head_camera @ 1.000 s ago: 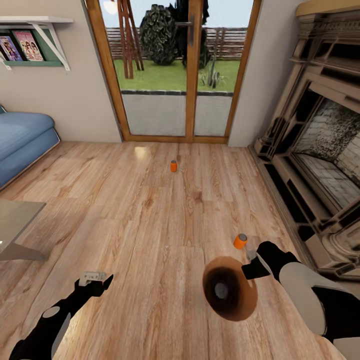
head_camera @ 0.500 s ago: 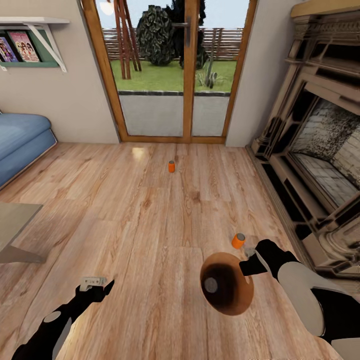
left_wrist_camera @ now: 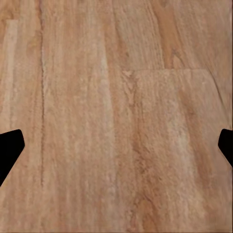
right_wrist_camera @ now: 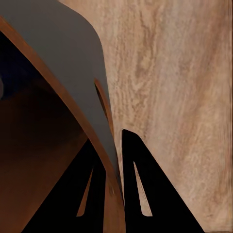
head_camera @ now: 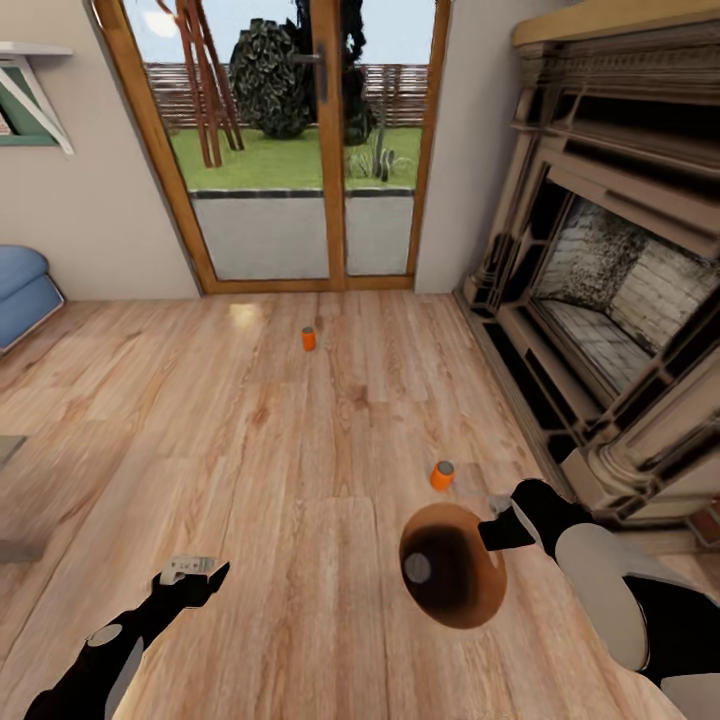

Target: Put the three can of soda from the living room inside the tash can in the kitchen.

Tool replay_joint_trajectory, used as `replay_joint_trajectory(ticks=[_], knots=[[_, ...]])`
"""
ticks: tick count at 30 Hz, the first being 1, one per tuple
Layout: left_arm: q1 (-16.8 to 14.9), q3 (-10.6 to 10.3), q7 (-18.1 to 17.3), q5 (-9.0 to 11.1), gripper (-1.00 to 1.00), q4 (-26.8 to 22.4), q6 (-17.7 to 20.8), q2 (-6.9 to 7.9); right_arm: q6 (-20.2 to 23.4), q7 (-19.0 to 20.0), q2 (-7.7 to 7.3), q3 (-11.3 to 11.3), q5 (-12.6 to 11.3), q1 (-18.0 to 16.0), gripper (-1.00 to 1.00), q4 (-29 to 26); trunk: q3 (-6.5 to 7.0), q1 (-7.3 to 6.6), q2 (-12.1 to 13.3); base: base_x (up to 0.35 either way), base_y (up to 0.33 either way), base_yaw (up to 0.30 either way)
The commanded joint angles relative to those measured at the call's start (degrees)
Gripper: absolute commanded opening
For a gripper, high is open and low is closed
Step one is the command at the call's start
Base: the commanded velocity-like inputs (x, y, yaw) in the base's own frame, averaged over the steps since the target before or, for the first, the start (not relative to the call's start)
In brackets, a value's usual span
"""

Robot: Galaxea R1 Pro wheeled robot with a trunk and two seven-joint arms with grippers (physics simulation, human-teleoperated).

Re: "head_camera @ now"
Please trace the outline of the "trash can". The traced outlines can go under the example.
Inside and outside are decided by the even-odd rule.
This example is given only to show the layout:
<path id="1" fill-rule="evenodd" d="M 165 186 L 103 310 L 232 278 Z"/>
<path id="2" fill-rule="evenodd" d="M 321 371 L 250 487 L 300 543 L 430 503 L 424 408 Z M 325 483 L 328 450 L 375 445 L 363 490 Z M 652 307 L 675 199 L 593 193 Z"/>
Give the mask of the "trash can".
<path id="1" fill-rule="evenodd" d="M 485 547 L 481 519 L 456 504 L 430 503 L 416 511 L 402 530 L 398 547 L 400 573 L 416 606 L 430 619 L 452 630 L 474 630 L 500 610 L 507 590 L 502 551 L 498 567 Z M 415 585 L 405 576 L 403 559 L 410 551 L 429 556 L 432 579 Z"/>

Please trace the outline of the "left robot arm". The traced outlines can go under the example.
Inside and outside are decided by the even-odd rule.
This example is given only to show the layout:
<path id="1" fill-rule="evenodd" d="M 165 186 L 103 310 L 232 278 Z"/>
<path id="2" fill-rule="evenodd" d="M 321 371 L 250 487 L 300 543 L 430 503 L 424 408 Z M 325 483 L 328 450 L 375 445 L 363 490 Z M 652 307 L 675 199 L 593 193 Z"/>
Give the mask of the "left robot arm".
<path id="1" fill-rule="evenodd" d="M 207 572 L 214 565 L 209 556 L 167 556 L 146 601 L 89 637 L 76 663 L 52 691 L 39 693 L 23 720 L 112 720 L 143 651 L 184 606 L 203 607 L 218 592 L 230 562 L 210 578 L 184 572 Z"/>

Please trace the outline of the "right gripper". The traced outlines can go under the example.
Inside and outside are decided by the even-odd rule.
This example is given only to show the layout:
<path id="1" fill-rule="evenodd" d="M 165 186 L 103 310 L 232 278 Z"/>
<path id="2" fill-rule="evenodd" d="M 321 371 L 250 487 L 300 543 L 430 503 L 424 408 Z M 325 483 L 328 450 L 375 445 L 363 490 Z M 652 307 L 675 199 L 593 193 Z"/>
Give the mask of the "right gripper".
<path id="1" fill-rule="evenodd" d="M 506 512 L 494 521 L 481 521 L 478 526 L 479 533 L 487 551 L 501 551 L 501 549 L 512 549 L 527 545 L 533 545 L 534 540 L 516 536 L 512 528 L 506 524 Z"/>

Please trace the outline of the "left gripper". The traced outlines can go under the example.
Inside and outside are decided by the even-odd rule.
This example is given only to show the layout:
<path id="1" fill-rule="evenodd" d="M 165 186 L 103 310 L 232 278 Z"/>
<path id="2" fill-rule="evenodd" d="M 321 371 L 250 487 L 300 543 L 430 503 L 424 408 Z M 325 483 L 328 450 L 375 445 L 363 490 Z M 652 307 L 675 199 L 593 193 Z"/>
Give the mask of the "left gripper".
<path id="1" fill-rule="evenodd" d="M 211 594 L 218 592 L 229 569 L 230 562 L 227 562 L 210 578 L 207 575 L 186 574 L 183 580 L 173 585 L 161 585 L 161 573 L 158 573 L 152 579 L 152 594 L 146 601 L 158 601 L 164 607 L 167 616 L 165 629 L 184 606 L 203 607 Z"/>

